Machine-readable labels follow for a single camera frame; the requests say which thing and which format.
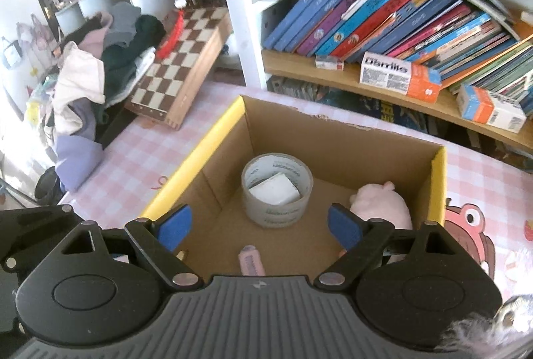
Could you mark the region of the pink utility knife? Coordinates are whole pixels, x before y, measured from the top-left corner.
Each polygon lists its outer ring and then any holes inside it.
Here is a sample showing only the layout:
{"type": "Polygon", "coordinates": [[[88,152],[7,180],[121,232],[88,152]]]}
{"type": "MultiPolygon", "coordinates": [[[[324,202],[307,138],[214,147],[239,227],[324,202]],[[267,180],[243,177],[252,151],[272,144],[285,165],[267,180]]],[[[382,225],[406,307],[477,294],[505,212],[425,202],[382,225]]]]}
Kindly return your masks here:
{"type": "Polygon", "coordinates": [[[240,271],[243,276],[265,276],[259,250],[253,245],[246,245],[239,253],[240,271]]]}

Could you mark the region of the roll of clear tape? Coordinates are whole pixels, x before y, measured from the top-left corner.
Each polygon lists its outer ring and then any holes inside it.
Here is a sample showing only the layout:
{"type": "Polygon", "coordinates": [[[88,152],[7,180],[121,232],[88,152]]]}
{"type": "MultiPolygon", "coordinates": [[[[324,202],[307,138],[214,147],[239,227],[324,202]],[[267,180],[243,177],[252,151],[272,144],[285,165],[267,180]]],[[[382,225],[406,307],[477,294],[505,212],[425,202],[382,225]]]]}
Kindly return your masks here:
{"type": "Polygon", "coordinates": [[[246,215],[263,228],[285,228],[298,222],[313,188],[310,169],[284,153],[267,153],[249,161],[241,173],[246,215]]]}

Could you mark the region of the white foam block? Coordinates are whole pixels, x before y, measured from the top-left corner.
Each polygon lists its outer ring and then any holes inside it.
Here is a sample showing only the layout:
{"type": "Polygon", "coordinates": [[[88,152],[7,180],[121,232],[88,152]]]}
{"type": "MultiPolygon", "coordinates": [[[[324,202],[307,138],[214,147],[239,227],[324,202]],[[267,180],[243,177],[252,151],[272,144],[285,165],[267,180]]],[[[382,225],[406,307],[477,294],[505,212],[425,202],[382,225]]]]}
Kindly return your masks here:
{"type": "Polygon", "coordinates": [[[251,187],[249,193],[255,199],[271,206],[284,206],[301,197],[298,188],[281,172],[251,187]]]}

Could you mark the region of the pink plush toy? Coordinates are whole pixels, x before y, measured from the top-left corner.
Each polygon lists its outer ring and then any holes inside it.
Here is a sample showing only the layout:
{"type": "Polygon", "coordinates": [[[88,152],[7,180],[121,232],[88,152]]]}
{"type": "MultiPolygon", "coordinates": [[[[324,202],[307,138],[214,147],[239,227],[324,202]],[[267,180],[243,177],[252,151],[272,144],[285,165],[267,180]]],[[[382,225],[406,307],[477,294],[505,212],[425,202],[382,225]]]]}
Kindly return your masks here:
{"type": "Polygon", "coordinates": [[[406,202],[391,181],[360,187],[350,197],[350,211],[363,220],[379,218],[391,222],[397,229],[413,228],[406,202]]]}

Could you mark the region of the yellow cardboard box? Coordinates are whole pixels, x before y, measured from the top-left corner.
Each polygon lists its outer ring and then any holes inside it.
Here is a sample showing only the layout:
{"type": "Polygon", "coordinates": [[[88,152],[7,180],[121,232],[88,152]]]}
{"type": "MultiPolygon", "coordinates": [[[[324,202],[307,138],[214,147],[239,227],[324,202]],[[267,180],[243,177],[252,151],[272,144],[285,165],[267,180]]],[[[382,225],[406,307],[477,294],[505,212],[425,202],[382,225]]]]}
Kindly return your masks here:
{"type": "Polygon", "coordinates": [[[340,252],[327,226],[329,207],[386,182],[405,200],[414,226],[443,221],[443,145],[240,96],[144,216],[191,208],[192,230],[180,248],[203,279],[239,274],[247,245],[259,250],[269,275],[314,278],[340,252]]]}

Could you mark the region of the pink checkered table mat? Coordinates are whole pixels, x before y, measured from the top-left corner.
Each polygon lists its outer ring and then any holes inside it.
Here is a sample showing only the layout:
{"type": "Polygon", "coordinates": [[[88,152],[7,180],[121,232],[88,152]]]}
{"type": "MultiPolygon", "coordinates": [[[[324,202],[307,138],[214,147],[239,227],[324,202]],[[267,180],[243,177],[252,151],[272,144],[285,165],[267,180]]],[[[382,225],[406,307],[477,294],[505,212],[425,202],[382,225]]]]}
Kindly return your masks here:
{"type": "Polygon", "coordinates": [[[65,196],[75,211],[104,227],[140,215],[238,96],[293,107],[310,116],[362,130],[405,135],[447,149],[447,193],[453,205],[472,203],[485,216],[496,251],[495,281],[504,297],[532,291],[532,177],[506,163],[440,138],[344,109],[254,88],[208,82],[184,126],[174,131],[136,118],[105,150],[104,159],[79,191],[65,196]]]}

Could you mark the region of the wooden chess board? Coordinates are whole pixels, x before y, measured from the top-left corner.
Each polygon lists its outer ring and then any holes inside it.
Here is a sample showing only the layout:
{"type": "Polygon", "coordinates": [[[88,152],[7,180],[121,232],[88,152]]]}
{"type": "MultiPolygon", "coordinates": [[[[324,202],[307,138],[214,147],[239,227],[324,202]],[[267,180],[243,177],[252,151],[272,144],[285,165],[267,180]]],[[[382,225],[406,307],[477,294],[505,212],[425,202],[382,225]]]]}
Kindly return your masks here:
{"type": "Polygon", "coordinates": [[[173,129],[182,126],[194,98],[232,33],[225,7],[186,8],[183,31],[167,57],[157,58],[126,108],[173,129]]]}

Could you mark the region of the white and orange box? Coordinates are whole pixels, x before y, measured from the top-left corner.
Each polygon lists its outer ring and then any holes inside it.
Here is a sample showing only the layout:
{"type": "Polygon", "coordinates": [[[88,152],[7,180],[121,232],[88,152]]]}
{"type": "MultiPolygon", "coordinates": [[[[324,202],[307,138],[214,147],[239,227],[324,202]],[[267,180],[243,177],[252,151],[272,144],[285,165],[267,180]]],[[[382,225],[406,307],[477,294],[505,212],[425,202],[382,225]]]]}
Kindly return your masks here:
{"type": "Polygon", "coordinates": [[[431,104],[442,87],[437,70],[368,51],[360,64],[359,83],[431,104]]]}

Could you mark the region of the small white red box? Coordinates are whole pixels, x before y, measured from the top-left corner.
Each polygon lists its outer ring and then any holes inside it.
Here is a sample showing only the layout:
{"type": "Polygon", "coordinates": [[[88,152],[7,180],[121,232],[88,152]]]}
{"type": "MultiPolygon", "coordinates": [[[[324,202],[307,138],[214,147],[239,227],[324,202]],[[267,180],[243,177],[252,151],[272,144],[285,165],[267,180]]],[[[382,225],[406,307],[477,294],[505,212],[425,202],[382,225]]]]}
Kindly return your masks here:
{"type": "Polygon", "coordinates": [[[322,70],[343,70],[344,61],[335,56],[331,55],[317,55],[315,57],[315,68],[322,70]]]}

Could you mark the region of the pile of clothes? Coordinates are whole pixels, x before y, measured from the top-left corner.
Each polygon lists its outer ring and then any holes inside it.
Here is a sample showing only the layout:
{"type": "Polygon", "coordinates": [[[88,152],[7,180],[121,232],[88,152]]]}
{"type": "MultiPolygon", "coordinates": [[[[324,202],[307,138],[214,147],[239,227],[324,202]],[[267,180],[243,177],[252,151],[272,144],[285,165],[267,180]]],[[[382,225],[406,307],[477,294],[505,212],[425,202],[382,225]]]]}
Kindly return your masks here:
{"type": "Polygon", "coordinates": [[[38,179],[44,204],[75,192],[104,158],[108,109],[122,104],[155,61],[166,32],[127,2],[98,12],[59,45],[58,61],[33,90],[24,115],[53,166],[38,179]]]}

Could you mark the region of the red tassel ornament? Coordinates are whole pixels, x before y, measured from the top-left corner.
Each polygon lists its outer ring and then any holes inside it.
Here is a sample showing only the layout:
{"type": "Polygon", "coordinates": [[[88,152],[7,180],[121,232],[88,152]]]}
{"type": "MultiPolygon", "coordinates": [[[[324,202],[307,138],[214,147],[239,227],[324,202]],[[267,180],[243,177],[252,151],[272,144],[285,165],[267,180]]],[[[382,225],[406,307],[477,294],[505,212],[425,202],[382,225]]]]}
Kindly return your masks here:
{"type": "Polygon", "coordinates": [[[155,57],[159,61],[166,59],[170,55],[170,53],[174,50],[176,43],[179,41],[180,36],[182,35],[184,30],[184,9],[186,5],[186,0],[174,1],[174,7],[178,10],[177,19],[174,23],[174,28],[172,29],[171,33],[155,53],[155,57]]]}

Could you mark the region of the row of books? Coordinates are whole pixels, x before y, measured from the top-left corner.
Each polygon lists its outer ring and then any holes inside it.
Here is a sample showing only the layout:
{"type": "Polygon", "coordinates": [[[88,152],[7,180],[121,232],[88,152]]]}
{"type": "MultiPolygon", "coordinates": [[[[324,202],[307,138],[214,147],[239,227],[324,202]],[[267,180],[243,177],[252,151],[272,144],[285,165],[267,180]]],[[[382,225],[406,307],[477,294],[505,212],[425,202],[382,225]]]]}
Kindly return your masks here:
{"type": "Polygon", "coordinates": [[[442,88],[490,61],[531,63],[532,49],[479,0],[289,0],[262,41],[267,51],[361,64],[374,52],[437,70],[442,88]]]}

